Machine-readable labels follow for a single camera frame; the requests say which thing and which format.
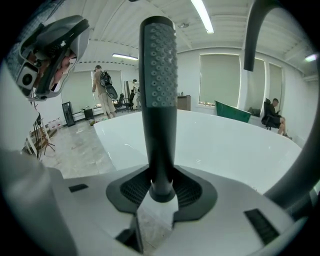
black computer tower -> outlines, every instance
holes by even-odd
[[[71,102],[62,104],[63,114],[68,127],[75,125],[74,116],[72,115]]]

ceiling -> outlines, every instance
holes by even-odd
[[[137,66],[138,62],[112,57],[113,53],[138,57],[139,28],[150,16],[165,16],[176,25],[178,53],[211,47],[244,49],[248,14],[253,0],[203,0],[214,34],[205,27],[190,0],[65,0],[56,20],[82,15],[90,24],[90,41],[82,63],[109,62]],[[182,24],[188,27],[179,28]],[[272,10],[262,24],[258,52],[285,61],[306,76],[316,73],[306,36],[282,9]]]

tube light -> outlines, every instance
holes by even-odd
[[[307,62],[313,62],[313,61],[315,61],[316,59],[317,59],[317,55],[316,55],[316,54],[311,54],[311,55],[305,57],[305,60],[306,60]]]
[[[193,3],[198,14],[200,15],[200,18],[203,22],[206,32],[208,34],[213,34],[214,28],[212,27],[211,20],[209,18],[208,12],[202,0],[191,0],[191,2]]]
[[[124,59],[128,59],[128,60],[133,60],[133,61],[137,61],[137,60],[138,60],[137,57],[132,57],[132,56],[123,55],[123,54],[118,54],[118,53],[112,54],[112,57],[124,58]]]

green container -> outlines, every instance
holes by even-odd
[[[251,113],[247,111],[242,111],[236,107],[229,106],[218,101],[215,101],[215,109],[216,114],[219,117],[230,118],[245,123],[248,123],[251,117]]]

tiled floor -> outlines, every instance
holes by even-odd
[[[101,121],[106,116],[98,116]],[[115,171],[110,157],[105,152],[95,128],[88,121],[80,121],[71,127],[62,127],[51,139],[55,152],[47,147],[41,154],[41,161],[47,167],[61,171],[65,179],[97,175]],[[149,214],[147,207],[141,204],[137,211],[143,243],[143,254],[152,255],[154,250],[169,237],[171,229],[162,221]]]

